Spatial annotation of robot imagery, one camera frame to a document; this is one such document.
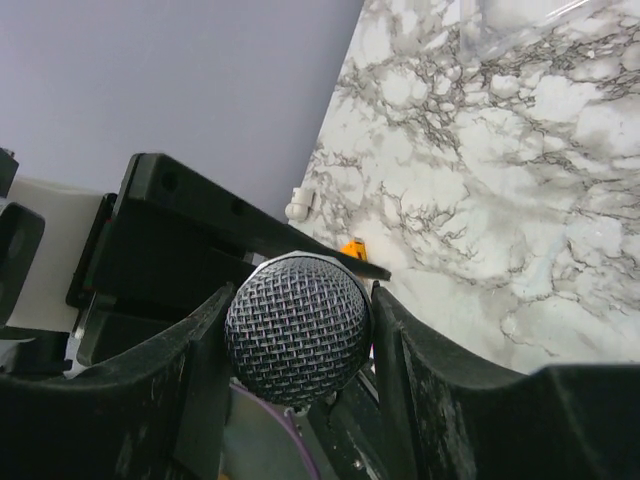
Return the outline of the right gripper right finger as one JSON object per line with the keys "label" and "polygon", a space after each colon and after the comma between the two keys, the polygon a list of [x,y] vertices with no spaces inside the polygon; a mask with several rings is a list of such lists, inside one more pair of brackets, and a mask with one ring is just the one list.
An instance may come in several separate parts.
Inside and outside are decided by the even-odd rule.
{"label": "right gripper right finger", "polygon": [[635,479],[639,368],[501,367],[372,293],[385,463],[395,479]]}

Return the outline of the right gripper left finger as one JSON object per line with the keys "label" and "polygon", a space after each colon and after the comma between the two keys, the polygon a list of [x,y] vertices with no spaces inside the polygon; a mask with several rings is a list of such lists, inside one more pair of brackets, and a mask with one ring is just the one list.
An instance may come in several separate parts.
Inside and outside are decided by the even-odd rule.
{"label": "right gripper left finger", "polygon": [[217,478],[234,293],[73,378],[2,375],[2,478]]}

